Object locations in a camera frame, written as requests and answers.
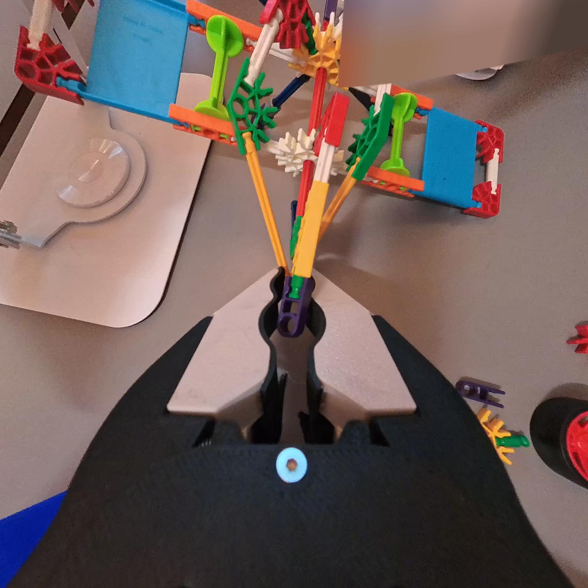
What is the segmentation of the small purple toy piece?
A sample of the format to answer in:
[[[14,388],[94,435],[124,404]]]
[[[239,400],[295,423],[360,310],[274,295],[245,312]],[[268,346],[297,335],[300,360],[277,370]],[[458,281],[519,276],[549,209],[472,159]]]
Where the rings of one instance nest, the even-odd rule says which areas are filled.
[[[473,382],[470,380],[459,380],[455,386],[458,393],[465,399],[479,402],[495,408],[504,408],[504,405],[497,401],[496,396],[504,396],[503,390],[496,389],[489,385]]]

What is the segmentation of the blue rod toy propeller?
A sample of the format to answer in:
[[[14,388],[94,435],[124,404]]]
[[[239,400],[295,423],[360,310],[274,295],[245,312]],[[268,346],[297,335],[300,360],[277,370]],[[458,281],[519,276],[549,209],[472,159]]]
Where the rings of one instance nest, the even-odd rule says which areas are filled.
[[[298,234],[310,193],[318,145],[320,120],[327,84],[337,85],[341,54],[343,1],[326,1],[323,15],[312,15],[307,1],[280,1],[284,22],[278,34],[279,47],[292,52],[290,67],[297,77],[270,101],[281,109],[305,83],[313,80],[313,95],[307,131],[287,135],[280,142],[281,164],[293,174],[301,172],[298,200],[292,202],[292,237]]]

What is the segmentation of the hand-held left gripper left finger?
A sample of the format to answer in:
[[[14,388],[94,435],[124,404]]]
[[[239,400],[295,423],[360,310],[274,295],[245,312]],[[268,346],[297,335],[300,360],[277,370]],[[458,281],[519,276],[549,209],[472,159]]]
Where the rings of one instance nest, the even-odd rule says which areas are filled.
[[[285,380],[270,340],[285,270],[272,270],[210,319],[167,410],[232,422],[256,443],[278,443]]]

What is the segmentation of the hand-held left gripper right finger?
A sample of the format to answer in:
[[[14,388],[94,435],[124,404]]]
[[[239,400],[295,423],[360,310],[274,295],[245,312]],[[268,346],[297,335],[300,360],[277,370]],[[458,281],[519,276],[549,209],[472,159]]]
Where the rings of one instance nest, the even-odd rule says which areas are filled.
[[[308,411],[299,415],[305,441],[330,444],[350,422],[414,414],[415,401],[375,316],[319,272],[313,277]]]

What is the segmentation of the colourful construction toy airplane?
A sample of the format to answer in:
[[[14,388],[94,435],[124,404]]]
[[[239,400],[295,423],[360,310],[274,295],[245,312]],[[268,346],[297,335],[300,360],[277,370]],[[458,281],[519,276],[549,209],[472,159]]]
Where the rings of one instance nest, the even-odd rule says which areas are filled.
[[[318,243],[359,183],[420,196],[488,219],[499,214],[504,133],[433,106],[394,84],[346,87],[323,107],[310,193],[292,237],[301,172],[281,164],[280,142],[307,131],[311,79],[277,109],[270,101],[298,72],[279,47],[280,1],[261,1],[260,25],[199,1],[101,1],[87,73],[49,37],[56,11],[79,1],[34,1],[14,71],[30,91],[115,107],[232,145],[245,156],[279,269],[276,329],[306,327]]]

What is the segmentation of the yellow connector with green rod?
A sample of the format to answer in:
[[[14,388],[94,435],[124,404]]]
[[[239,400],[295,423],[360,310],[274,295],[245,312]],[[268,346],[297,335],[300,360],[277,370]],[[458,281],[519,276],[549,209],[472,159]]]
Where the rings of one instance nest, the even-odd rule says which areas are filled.
[[[513,454],[515,449],[530,447],[530,440],[525,435],[507,430],[504,421],[494,415],[489,408],[481,408],[476,417],[505,465],[512,465],[509,455]]]

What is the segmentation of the red toy wheel black tyre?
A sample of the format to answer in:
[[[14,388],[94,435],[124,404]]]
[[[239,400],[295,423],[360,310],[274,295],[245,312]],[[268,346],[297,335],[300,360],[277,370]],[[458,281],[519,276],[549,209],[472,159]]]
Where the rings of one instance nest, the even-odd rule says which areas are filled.
[[[550,398],[534,409],[530,435],[540,459],[555,473],[587,488],[587,401]]]

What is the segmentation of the white metal stand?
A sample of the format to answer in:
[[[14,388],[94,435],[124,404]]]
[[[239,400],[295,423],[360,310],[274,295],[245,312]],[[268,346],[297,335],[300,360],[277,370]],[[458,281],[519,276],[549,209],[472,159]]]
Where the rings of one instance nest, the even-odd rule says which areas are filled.
[[[210,140],[47,98],[1,187],[1,304],[110,327],[160,303]]]

